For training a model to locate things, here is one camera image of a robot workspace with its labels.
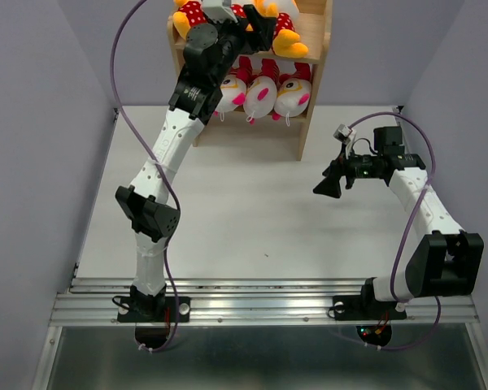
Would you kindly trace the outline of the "orange plush facing up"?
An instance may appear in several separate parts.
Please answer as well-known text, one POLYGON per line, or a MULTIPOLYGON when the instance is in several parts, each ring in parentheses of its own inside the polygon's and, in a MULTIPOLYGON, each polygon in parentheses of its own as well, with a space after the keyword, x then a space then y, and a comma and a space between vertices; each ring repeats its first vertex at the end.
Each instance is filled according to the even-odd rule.
POLYGON ((244 6, 255 5, 254 0, 234 0, 232 1, 231 9, 233 13, 242 19, 247 19, 246 12, 244 11, 244 6))

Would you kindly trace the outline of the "orange plush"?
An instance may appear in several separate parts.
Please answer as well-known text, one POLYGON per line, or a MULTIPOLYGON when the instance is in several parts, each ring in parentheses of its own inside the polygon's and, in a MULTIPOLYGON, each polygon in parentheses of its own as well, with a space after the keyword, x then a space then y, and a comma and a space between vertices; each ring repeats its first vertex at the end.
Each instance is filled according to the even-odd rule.
POLYGON ((205 24, 207 18, 203 13, 201 1, 175 0, 174 3, 177 10, 172 15, 172 22, 179 35, 185 40, 190 29, 205 24))
POLYGON ((299 8, 295 0, 258 0, 255 6, 262 16, 276 20, 273 34, 272 52, 288 59, 301 59, 308 53, 308 48, 301 42, 295 31, 294 21, 299 17, 299 8))

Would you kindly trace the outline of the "white pink plush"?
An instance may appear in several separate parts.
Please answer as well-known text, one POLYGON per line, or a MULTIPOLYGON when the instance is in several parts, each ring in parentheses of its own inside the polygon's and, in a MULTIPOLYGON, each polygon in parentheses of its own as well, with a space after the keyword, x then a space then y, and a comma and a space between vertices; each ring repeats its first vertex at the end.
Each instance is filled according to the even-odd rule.
POLYGON ((253 124, 273 110, 277 100, 279 75, 277 62, 274 59, 264 58, 261 72, 253 79, 246 91, 243 110, 246 113, 247 123, 253 124))
POLYGON ((220 99, 214 115, 224 120, 226 113, 235 111, 246 100, 248 84, 252 79, 253 68, 248 57, 241 56, 237 67, 232 67, 229 74, 220 85, 222 98, 220 99))
POLYGON ((308 63, 295 63, 295 72, 282 74, 279 79, 277 100, 272 119, 285 119, 287 126, 293 117, 301 115, 308 107, 312 95, 312 67, 308 63))

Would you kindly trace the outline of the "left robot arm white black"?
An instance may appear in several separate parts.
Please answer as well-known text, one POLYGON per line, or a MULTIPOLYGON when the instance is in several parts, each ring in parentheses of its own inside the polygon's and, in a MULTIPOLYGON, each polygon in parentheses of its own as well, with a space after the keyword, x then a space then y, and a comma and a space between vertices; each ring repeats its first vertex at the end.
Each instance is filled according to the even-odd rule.
POLYGON ((129 298, 116 298, 120 308, 148 320, 166 312, 166 287, 172 282, 167 247, 181 216, 172 182, 194 139, 218 106, 220 86, 238 57, 272 48, 276 20, 262 15, 254 4, 239 15, 230 1, 203 1, 207 22, 186 34, 184 64, 168 103, 163 126, 153 145, 144 144, 146 162, 115 199, 131 223, 137 247, 136 273, 129 298))

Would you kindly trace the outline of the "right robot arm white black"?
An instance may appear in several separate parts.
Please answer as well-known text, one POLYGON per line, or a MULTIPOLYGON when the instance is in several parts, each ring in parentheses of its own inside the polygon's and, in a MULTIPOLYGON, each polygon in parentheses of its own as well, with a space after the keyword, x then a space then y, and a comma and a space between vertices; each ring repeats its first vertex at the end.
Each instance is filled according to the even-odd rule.
POLYGON ((334 133, 341 142, 339 155, 323 172, 313 189, 317 195, 339 199, 346 181, 382 180, 408 215, 407 235, 416 232, 420 242, 408 259, 394 265, 390 275, 364 282, 356 296, 338 298, 339 319, 377 319, 384 313, 404 318, 398 308, 421 297, 468 296, 477 279, 484 242, 463 229, 448 213, 430 183, 430 173, 417 154, 408 154, 398 126, 376 128, 370 154, 354 151, 356 132, 341 125, 334 133))

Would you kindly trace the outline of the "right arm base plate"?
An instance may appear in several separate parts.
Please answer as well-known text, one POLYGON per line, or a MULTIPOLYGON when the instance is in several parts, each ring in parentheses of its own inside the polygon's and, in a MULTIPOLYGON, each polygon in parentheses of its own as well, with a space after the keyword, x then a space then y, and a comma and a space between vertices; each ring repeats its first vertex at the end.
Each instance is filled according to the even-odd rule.
POLYGON ((396 310, 396 303, 389 301, 365 301, 360 295, 333 297, 327 315, 337 321, 404 320, 407 313, 396 310))

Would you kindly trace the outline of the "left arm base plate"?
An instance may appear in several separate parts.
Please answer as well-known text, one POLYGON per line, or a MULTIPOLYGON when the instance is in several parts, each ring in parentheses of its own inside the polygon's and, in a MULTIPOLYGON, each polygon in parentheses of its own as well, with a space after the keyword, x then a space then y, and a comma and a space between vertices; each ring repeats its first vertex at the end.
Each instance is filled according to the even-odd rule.
POLYGON ((128 296, 114 296, 112 303, 117 306, 119 323, 188 323, 190 321, 189 297, 179 297, 179 304, 173 296, 166 296, 164 301, 152 309, 141 309, 128 296))

